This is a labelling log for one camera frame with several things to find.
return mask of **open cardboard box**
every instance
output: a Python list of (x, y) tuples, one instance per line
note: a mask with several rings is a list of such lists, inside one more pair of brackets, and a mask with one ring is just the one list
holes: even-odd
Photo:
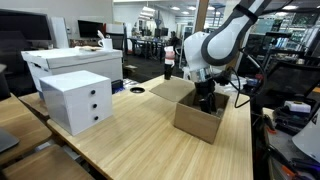
[(186, 96), (177, 103), (174, 126), (210, 144), (214, 142), (219, 125), (229, 100), (229, 96), (214, 93), (216, 97), (217, 109), (222, 109), (222, 113), (204, 113), (200, 110), (199, 97)]
[(180, 78), (156, 86), (152, 93), (169, 101), (177, 102), (174, 126), (210, 144), (214, 142), (220, 122), (222, 121), (229, 96), (215, 93), (216, 107), (222, 109), (219, 115), (204, 113), (200, 110), (199, 96), (194, 83)]

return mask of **white drawer unit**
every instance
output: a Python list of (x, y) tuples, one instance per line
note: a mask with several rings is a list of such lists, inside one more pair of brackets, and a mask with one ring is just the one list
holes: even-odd
[(27, 61), (33, 81), (40, 92), (40, 78), (81, 70), (108, 77), (111, 81), (123, 79), (122, 52), (119, 50), (89, 52), (66, 48), (22, 51), (21, 54)]
[(77, 135), (112, 115), (109, 78), (77, 71), (40, 78), (50, 118)]

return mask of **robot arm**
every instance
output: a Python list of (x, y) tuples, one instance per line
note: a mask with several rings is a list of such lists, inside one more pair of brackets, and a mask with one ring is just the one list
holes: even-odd
[(240, 42), (271, 0), (241, 0), (226, 22), (211, 34), (197, 32), (185, 40), (191, 80), (210, 78), (210, 65), (222, 66), (237, 57)]

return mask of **ceiling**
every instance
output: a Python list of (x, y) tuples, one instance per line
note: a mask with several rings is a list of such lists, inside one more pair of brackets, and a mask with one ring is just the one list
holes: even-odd
[[(175, 16), (194, 16), (195, 11), (188, 10), (189, 6), (196, 6), (197, 0), (113, 0), (115, 5), (138, 5), (143, 4), (155, 9), (170, 10)], [(227, 0), (210, 0), (209, 4), (212, 6), (225, 5)], [(288, 0), (272, 0), (267, 9), (275, 9), (281, 7)], [(290, 5), (299, 6), (301, 8), (314, 8), (320, 6), (320, 0), (294, 0)], [(170, 7), (179, 7), (179, 11), (170, 9)], [(188, 15), (184, 15), (181, 12), (187, 11)], [(217, 9), (222, 15), (224, 8)], [(208, 10), (207, 17), (213, 17), (214, 11)]]

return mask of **office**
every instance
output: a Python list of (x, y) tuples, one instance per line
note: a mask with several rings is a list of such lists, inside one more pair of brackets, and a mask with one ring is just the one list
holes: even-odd
[[(270, 156), (266, 161), (259, 157), (271, 148), (265, 142), (280, 152), (278, 145), (290, 142), (286, 144), (294, 147), (290, 150), (300, 153), (282, 152), (286, 160), (302, 166), (305, 162), (292, 158), (310, 158), (317, 166), (319, 151), (302, 148), (301, 141), (306, 141), (299, 132), (309, 123), (319, 128), (320, 4), (272, 1), (266, 10), (278, 8), (277, 12), (257, 13), (250, 30), (242, 33), (237, 28), (220, 37), (219, 27), (238, 2), (201, 2), (1, 2), (0, 23), (7, 28), (1, 29), (1, 42), (6, 42), (1, 45), (0, 64), (5, 65), (0, 68), (5, 80), (1, 87), (6, 82), (8, 90), (1, 95), (0, 127), (1, 137), (13, 142), (0, 153), (4, 176), (269, 179), (272, 172), (302, 176), (297, 174), (301, 167), (291, 167), (274, 154), (266, 154)], [(251, 6), (242, 4), (235, 11), (251, 22), (255, 16), (246, 10)], [(154, 11), (148, 13), (144, 7)], [(8, 23), (8, 16), (29, 21), (37, 17), (46, 23), (29, 31), (32, 27), (9, 26), (23, 21)], [(232, 46), (240, 47), (238, 42), (227, 42), (237, 37), (232, 34), (237, 31), (246, 39), (239, 57), (238, 48)], [(281, 118), (272, 118), (270, 108), (277, 117), (301, 116), (301, 123), (285, 119), (292, 124), (283, 126)], [(274, 132), (287, 140), (276, 139)], [(279, 164), (290, 171), (277, 168)], [(303, 171), (303, 176), (317, 178), (312, 171)]]

